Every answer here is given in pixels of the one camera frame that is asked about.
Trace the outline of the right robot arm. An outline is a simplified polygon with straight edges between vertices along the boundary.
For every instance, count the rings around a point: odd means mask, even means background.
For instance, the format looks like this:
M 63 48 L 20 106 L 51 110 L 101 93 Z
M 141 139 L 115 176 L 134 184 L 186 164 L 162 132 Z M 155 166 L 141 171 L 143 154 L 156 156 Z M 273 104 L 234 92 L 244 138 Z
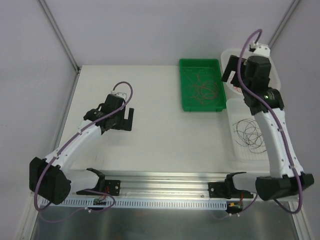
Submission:
M 232 198 L 242 190 L 255 192 L 264 201 L 301 197 L 303 190 L 314 184 L 313 175 L 305 173 L 291 144 L 281 94 L 269 86 L 271 66 L 269 58 L 261 55 L 231 55 L 222 75 L 226 82 L 235 72 L 231 84 L 242 90 L 244 103 L 262 133 L 269 161 L 269 173 L 265 176 L 228 174 L 224 191 Z

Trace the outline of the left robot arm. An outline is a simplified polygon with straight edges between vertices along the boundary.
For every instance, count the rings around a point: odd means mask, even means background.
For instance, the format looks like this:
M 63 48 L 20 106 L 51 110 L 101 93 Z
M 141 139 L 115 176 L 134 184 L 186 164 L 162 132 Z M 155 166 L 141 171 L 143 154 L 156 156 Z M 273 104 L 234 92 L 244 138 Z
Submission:
M 134 109 L 125 118 L 125 93 L 112 91 L 105 102 L 89 110 L 76 132 L 63 146 L 29 164 L 29 189 L 50 203 L 61 204 L 70 193 L 82 194 L 89 189 L 99 195 L 107 191 L 105 174 L 94 168 L 71 170 L 86 145 L 110 129 L 131 131 Z

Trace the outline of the white plastic tub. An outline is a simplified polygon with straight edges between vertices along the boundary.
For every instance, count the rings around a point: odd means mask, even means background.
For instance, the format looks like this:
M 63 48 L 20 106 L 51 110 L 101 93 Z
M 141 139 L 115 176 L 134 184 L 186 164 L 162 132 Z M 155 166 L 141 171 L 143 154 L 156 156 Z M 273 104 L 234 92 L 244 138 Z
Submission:
M 235 55 L 238 57 L 240 55 L 240 53 L 241 53 L 240 48 L 228 48 L 221 53 L 220 65 L 221 65 L 222 74 L 227 66 L 227 63 L 228 63 L 230 56 Z M 268 86 L 280 91 L 281 82 L 280 82 L 279 75 L 277 73 L 277 70 L 275 68 L 273 60 L 271 58 L 269 58 L 269 61 L 271 63 L 271 70 L 270 70 L 270 74 L 269 74 L 270 81 L 269 81 Z M 235 72 L 232 71 L 227 82 L 224 83 L 224 90 L 225 90 L 225 94 L 226 94 L 227 99 L 243 98 L 242 90 L 239 87 L 235 87 L 231 84 L 231 80 L 232 80 L 234 74 L 235 74 Z

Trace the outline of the green plastic tray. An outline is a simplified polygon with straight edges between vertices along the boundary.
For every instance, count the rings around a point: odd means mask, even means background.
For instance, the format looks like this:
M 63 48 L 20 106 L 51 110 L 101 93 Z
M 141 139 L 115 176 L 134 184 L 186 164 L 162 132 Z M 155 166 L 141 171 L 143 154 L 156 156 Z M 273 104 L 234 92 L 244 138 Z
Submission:
M 182 58 L 179 60 L 181 105 L 185 112 L 221 112 L 226 94 L 219 60 Z

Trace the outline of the white perforated basket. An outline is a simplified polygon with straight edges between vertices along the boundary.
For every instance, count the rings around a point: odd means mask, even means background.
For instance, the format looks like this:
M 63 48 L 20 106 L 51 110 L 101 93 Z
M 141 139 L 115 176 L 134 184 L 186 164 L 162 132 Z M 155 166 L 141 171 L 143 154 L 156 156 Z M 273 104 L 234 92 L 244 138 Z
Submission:
M 226 101 L 235 156 L 243 163 L 268 163 L 262 132 L 249 107 L 239 98 Z

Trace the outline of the aluminium rail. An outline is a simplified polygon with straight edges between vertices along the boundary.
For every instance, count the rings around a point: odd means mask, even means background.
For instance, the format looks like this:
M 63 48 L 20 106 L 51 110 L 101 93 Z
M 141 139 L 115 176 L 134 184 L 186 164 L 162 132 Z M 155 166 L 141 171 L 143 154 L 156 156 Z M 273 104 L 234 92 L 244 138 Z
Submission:
M 120 195 L 126 193 L 143 195 L 151 194 L 155 195 L 170 195 L 182 192 L 193 193 L 194 191 L 204 191 L 205 187 L 208 188 L 209 182 L 224 182 L 226 183 L 227 176 L 229 175 L 219 174 L 205 174 L 200 175 L 186 175 L 186 176 L 175 176 L 171 175 L 136 175 L 132 173 L 126 174 L 104 174 L 106 180 L 120 180 Z M 41 197 L 38 193 L 34 192 L 34 196 Z M 111 196 L 107 193 L 102 193 L 99 196 Z

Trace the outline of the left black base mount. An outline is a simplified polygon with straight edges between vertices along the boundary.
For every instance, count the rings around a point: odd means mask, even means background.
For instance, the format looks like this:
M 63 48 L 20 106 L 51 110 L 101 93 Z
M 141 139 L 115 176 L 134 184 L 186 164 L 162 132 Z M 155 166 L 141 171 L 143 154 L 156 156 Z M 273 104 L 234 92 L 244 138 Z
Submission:
M 98 196 L 104 194 L 109 194 L 111 196 L 119 196 L 121 190 L 121 181 L 120 180 L 99 180 L 97 186 L 94 188 L 90 188 L 89 190 L 94 191 L 87 191 L 87 190 L 80 190 L 77 191 L 77 195 L 93 195 Z

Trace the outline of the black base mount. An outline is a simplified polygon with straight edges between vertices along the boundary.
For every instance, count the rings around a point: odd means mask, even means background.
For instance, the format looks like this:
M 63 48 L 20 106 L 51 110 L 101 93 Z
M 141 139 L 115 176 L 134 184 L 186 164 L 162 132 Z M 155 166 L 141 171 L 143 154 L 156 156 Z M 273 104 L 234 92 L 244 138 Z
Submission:
M 119 196 L 121 190 L 121 181 L 120 180 L 99 180 L 97 186 L 94 188 L 90 188 L 89 190 L 94 191 L 87 191 L 87 190 L 80 190 L 77 191 L 77 195 L 93 195 L 98 196 L 104 194 L 109 194 L 111 196 Z
M 229 187 L 225 182 L 209 182 L 208 194 L 210 198 L 222 198 L 230 200 L 235 199 L 252 199 L 254 195 L 247 190 L 239 190 Z

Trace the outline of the right aluminium corner post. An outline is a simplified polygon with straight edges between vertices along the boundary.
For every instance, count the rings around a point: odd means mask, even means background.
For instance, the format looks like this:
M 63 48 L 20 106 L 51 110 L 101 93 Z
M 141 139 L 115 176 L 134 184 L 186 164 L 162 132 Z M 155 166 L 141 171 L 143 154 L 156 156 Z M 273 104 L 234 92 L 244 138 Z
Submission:
M 292 0 L 289 4 L 288 8 L 286 9 L 285 13 L 283 14 L 281 20 L 279 21 L 277 27 L 275 28 L 271 38 L 267 43 L 271 50 L 276 46 L 277 41 L 282 36 L 282 33 L 286 29 L 294 14 L 297 12 L 302 2 L 302 0 Z

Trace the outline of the aluminium corner post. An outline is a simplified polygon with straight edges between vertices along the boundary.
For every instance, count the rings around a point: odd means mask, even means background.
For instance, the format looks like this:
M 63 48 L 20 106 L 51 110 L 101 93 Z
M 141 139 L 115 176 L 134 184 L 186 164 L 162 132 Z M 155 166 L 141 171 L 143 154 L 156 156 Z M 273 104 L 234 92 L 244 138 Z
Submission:
M 39 4 L 39 7 L 41 8 L 41 10 L 43 11 L 46 19 L 48 20 L 48 23 L 50 25 L 50 27 L 52 28 L 55 36 L 57 37 L 59 44 L 62 47 L 62 50 L 64 51 L 66 57 L 68 58 L 72 68 L 75 70 L 76 73 L 78 73 L 80 71 L 80 66 L 77 63 L 48 3 L 46 0 L 37 0 L 36 1 Z
M 286 29 L 294 14 L 297 12 L 302 2 L 302 0 L 292 0 L 289 4 L 288 8 L 286 9 L 285 13 L 283 14 L 281 20 L 279 21 L 277 27 L 275 28 L 271 38 L 267 43 L 271 50 L 276 46 L 277 41 L 282 36 L 282 33 Z

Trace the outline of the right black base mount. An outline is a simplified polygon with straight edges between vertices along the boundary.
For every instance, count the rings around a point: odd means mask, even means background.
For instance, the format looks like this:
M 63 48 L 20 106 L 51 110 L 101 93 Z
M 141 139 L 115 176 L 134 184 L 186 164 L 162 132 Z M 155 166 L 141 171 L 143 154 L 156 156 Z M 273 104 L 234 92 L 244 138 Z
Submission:
M 210 198 L 222 198 L 230 200 L 235 199 L 252 199 L 254 195 L 247 190 L 239 190 L 229 187 L 225 182 L 209 182 L 208 194 Z

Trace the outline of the left aluminium corner post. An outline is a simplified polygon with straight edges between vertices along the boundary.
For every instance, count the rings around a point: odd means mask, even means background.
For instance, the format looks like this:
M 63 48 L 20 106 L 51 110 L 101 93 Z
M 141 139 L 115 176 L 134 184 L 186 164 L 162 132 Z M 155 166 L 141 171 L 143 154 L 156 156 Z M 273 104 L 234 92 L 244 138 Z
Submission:
M 37 0 L 36 1 L 39 4 L 39 7 L 41 8 L 41 10 L 43 11 L 46 19 L 48 20 L 48 23 L 50 25 L 50 27 L 52 28 L 55 36 L 57 37 L 59 44 L 62 47 L 62 50 L 64 51 L 66 57 L 68 58 L 72 68 L 75 70 L 76 73 L 78 73 L 80 71 L 80 66 L 77 63 L 48 3 L 46 0 Z

